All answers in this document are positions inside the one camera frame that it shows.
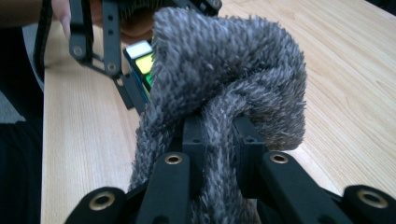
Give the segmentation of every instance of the wooden table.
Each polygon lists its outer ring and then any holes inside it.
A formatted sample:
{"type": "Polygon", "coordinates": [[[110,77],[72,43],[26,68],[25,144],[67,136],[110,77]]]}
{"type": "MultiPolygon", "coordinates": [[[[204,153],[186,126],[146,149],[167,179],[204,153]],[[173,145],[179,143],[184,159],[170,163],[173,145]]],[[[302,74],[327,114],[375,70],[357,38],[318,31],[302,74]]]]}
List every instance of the wooden table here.
{"type": "MultiPolygon", "coordinates": [[[[364,184],[396,197],[396,18],[362,0],[226,0],[225,15],[279,21],[304,51],[306,134],[290,154],[305,170],[337,194],[364,184]]],[[[42,222],[53,224],[93,189],[127,190],[139,118],[69,56],[59,24],[46,60],[42,222]]]]}

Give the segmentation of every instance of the black pants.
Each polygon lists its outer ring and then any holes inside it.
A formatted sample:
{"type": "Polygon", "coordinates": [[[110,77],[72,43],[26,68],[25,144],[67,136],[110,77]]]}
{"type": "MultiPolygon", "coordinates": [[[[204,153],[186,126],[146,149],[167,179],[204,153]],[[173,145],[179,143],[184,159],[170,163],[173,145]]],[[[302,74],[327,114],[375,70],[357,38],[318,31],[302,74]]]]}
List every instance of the black pants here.
{"type": "Polygon", "coordinates": [[[29,64],[21,28],[0,29],[0,91],[26,119],[0,124],[0,222],[39,223],[43,92],[29,64]]]}

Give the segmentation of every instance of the yellow sticker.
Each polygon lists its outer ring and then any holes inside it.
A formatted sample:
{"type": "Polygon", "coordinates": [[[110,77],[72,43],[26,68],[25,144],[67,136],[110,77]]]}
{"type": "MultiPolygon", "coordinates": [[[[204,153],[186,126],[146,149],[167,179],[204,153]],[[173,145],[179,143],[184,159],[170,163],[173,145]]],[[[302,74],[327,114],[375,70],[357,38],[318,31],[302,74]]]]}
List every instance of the yellow sticker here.
{"type": "Polygon", "coordinates": [[[149,73],[149,71],[151,71],[151,67],[152,67],[153,61],[152,61],[152,53],[136,59],[136,65],[137,67],[140,69],[140,72],[145,75],[147,73],[149,73]]]}

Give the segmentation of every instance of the fuzzy fabric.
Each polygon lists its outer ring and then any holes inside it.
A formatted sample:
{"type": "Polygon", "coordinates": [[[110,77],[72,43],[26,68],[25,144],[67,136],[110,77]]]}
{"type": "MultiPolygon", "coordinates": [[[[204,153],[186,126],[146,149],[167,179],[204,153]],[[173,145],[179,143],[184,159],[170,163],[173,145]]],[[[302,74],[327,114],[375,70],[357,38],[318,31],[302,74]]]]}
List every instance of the fuzzy fabric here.
{"type": "Polygon", "coordinates": [[[269,149],[294,149],[304,135],[304,55],[278,24],[208,18],[164,8],[154,24],[151,100],[137,130],[130,189],[149,179],[181,119],[201,110],[205,176],[193,223],[258,223],[236,183],[233,119],[250,117],[269,149]]]}

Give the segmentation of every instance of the gray towel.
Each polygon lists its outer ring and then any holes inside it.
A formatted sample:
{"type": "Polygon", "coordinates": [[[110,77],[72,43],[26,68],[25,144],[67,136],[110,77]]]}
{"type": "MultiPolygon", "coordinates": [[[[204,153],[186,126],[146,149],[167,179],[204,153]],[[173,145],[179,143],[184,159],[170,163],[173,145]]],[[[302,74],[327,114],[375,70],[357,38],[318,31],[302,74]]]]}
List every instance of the gray towel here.
{"type": "Polygon", "coordinates": [[[236,183],[233,119],[250,117],[267,147],[294,149],[304,135],[304,55],[278,24],[208,18],[164,8],[154,24],[151,100],[137,130],[130,189],[149,179],[181,119],[200,110],[207,146],[193,223],[257,223],[236,183]]]}

